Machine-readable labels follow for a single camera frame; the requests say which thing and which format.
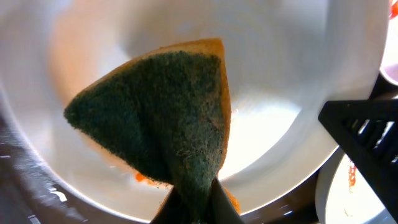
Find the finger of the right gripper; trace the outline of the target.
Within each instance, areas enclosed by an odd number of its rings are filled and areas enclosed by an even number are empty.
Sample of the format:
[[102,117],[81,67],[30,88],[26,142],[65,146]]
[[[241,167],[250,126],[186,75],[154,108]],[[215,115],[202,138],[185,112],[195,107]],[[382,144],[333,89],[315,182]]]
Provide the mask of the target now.
[[397,220],[397,100],[327,101],[318,120]]

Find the green yellow sponge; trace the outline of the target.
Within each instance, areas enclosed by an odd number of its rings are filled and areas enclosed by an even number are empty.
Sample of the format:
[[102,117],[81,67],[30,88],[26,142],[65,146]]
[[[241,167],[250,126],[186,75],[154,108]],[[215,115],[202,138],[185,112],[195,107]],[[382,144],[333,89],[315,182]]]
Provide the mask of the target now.
[[173,44],[132,59],[79,92],[63,115],[144,177],[175,188],[190,223],[212,223],[211,185],[231,124],[220,39]]

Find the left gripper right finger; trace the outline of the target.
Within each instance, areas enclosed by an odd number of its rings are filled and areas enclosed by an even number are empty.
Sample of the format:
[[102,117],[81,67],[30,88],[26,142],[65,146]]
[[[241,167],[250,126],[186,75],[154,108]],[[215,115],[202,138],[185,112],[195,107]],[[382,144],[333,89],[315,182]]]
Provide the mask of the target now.
[[213,224],[244,224],[217,177],[212,181],[210,204]]

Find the white bluish plate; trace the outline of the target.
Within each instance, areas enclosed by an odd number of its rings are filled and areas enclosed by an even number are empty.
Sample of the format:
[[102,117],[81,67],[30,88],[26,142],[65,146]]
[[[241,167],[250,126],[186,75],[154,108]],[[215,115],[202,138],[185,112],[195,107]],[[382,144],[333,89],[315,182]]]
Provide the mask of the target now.
[[315,207],[320,223],[396,223],[351,159],[337,149],[321,167]]

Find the white pinkish plate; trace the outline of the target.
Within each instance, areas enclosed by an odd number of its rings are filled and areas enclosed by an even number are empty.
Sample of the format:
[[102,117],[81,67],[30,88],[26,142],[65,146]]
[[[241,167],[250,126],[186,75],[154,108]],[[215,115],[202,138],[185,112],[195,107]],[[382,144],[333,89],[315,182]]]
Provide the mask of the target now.
[[389,83],[397,86],[397,0],[390,0],[389,3],[387,39],[380,73]]

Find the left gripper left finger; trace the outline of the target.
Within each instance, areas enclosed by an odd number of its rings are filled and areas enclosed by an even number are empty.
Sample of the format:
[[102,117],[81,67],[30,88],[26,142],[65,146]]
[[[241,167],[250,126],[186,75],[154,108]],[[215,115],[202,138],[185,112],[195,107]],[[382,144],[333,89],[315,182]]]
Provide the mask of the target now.
[[160,210],[150,224],[189,224],[190,216],[175,188],[172,188],[163,201]]

